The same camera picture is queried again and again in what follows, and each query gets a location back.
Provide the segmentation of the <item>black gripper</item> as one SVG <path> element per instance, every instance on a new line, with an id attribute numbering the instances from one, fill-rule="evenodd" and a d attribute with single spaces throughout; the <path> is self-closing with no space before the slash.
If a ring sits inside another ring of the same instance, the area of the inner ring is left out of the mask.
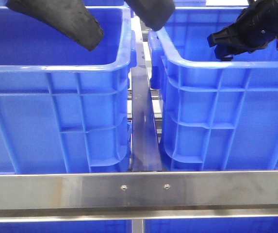
<path id="1" fill-rule="evenodd" d="M 276 40 L 278 50 L 278 0 L 249 0 L 236 21 L 207 37 L 217 59 L 230 61 L 235 55 L 267 48 Z"/>

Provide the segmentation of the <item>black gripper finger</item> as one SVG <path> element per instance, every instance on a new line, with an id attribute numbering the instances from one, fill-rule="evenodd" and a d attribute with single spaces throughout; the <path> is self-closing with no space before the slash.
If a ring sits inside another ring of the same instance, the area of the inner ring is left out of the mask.
<path id="1" fill-rule="evenodd" d="M 144 24 L 159 31 L 175 11 L 173 0 L 125 0 Z"/>
<path id="2" fill-rule="evenodd" d="M 50 25 L 89 51 L 104 37 L 82 0 L 8 0 L 6 7 Z"/>

